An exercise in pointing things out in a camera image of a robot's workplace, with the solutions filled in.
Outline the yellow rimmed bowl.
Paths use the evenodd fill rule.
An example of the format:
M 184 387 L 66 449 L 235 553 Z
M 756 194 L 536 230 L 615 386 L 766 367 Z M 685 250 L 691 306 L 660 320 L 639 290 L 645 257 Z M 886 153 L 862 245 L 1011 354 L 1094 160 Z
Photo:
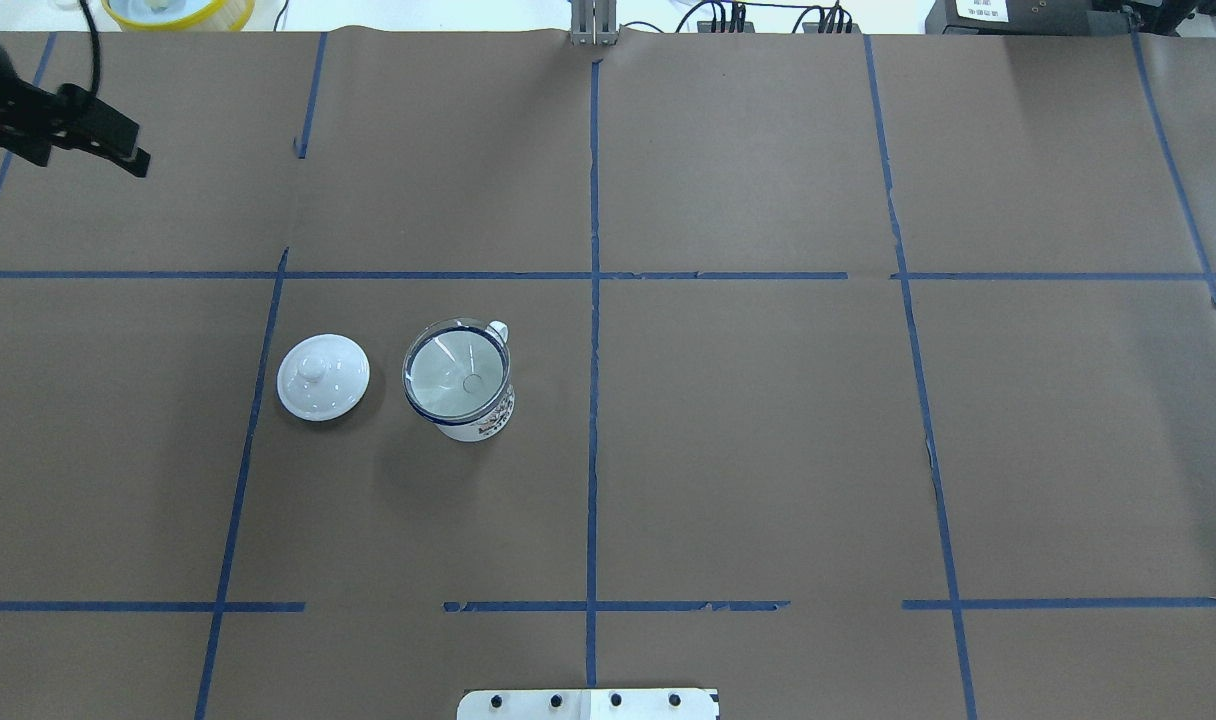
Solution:
M 240 32 L 257 1 L 101 1 L 129 32 Z

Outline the white ceramic lid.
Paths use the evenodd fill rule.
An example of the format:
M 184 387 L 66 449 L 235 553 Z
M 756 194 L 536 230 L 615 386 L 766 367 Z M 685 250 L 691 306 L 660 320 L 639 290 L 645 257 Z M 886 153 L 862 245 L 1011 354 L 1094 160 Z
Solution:
M 342 334 L 315 334 L 293 345 L 278 364 L 280 404 L 305 421 L 332 421 L 366 395 L 371 366 L 358 342 Z

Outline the aluminium frame post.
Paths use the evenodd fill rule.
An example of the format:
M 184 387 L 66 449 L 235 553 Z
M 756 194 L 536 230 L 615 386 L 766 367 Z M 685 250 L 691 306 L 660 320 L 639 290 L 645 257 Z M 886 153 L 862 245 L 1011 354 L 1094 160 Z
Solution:
M 572 0 L 570 41 L 573 46 L 604 47 L 617 45 L 620 22 L 617 0 Z

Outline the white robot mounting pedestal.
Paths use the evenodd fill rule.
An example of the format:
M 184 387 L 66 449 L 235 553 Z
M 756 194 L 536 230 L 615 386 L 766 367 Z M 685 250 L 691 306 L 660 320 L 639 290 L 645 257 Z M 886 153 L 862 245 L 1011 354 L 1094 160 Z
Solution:
M 457 719 L 719 719 L 717 691 L 567 688 L 471 691 Z

